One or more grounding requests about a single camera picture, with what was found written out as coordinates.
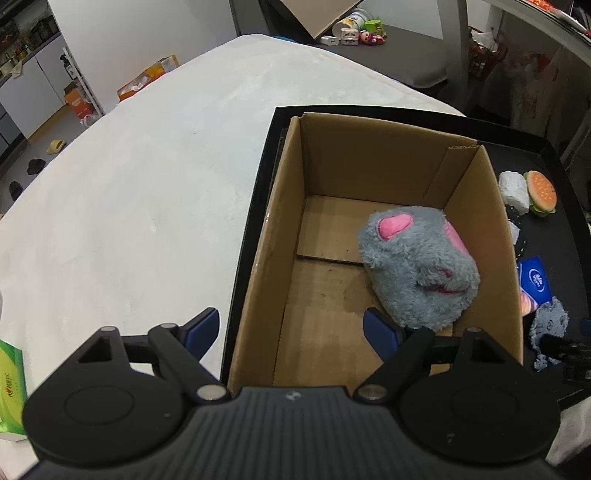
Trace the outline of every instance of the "gray plush toy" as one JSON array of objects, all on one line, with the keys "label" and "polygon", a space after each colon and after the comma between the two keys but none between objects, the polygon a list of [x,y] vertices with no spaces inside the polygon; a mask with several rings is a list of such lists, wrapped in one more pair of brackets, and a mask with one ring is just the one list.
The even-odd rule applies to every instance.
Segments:
[{"label": "gray plush toy", "polygon": [[358,241],[374,291],[400,325],[441,330],[476,297],[476,262],[440,210],[374,213]]}]

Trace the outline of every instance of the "red basket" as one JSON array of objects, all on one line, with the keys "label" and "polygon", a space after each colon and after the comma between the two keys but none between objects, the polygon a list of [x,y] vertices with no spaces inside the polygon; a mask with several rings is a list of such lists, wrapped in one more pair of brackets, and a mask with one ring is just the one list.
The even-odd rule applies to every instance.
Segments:
[{"label": "red basket", "polygon": [[[474,27],[470,27],[470,30],[482,33]],[[505,59],[509,49],[503,42],[497,40],[497,43],[499,48],[497,51],[492,51],[482,47],[470,38],[470,50],[468,52],[468,73],[470,77],[480,81],[485,80],[496,64]]]}]

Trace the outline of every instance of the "cardboard box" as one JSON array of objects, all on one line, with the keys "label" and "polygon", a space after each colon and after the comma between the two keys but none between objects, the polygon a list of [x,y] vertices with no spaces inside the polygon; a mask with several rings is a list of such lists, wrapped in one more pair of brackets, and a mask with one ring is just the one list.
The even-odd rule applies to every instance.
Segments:
[{"label": "cardboard box", "polygon": [[288,22],[300,24],[312,38],[318,38],[343,18],[355,0],[269,0],[273,8]]},{"label": "cardboard box", "polygon": [[440,334],[481,327],[522,361],[514,252],[485,148],[411,125],[305,113],[291,120],[285,138],[233,351],[231,390],[353,391],[380,366],[363,337],[362,315],[382,307],[357,233],[371,213],[396,205],[443,209],[478,265],[478,296]]},{"label": "cardboard box", "polygon": [[117,90],[117,96],[119,97],[119,100],[125,100],[126,98],[134,96],[154,80],[159,79],[165,73],[172,72],[177,67],[178,60],[176,55],[171,55],[170,57],[164,57],[160,59],[151,67],[145,69],[131,82]]},{"label": "cardboard box", "polygon": [[76,82],[71,82],[71,84],[64,89],[64,93],[64,100],[72,107],[72,110],[74,110],[74,113],[80,120],[94,113],[95,108],[91,103],[84,100]]}]

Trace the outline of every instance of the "black shoe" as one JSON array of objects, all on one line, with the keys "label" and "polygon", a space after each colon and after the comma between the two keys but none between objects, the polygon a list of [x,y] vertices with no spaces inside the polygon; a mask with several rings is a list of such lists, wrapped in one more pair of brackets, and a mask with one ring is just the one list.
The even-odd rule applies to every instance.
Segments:
[{"label": "black shoe", "polygon": [[40,158],[33,158],[29,162],[29,168],[27,168],[27,173],[29,175],[37,175],[41,172],[41,170],[45,168],[45,165],[47,165],[47,162],[45,160],[42,160]]},{"label": "black shoe", "polygon": [[10,192],[10,196],[12,197],[12,199],[16,202],[17,198],[21,196],[22,185],[17,181],[12,181],[8,186],[8,191]]}]

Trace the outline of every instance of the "black tray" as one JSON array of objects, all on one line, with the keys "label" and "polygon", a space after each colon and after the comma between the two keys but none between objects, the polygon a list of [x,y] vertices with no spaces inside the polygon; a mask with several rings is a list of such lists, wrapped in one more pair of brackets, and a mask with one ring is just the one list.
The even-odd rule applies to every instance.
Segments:
[{"label": "black tray", "polygon": [[[228,381],[246,289],[285,133],[290,119],[304,112],[379,118],[463,135],[486,145],[497,176],[505,170],[520,173],[538,170],[548,176],[558,193],[556,213],[544,219],[530,213],[520,217],[522,231],[527,238],[522,258],[538,255],[542,259],[553,294],[563,303],[570,316],[566,338],[585,339],[579,332],[579,321],[589,317],[591,236],[573,188],[548,141],[481,120],[422,110],[340,105],[282,107],[275,110],[269,127],[246,221],[228,318],[222,382]],[[524,364],[528,367],[532,367],[535,359],[535,353],[529,345],[531,321],[532,315],[524,318]],[[554,393],[564,409],[590,396],[591,391],[564,385],[562,369],[561,365],[551,366],[536,375]]]}]

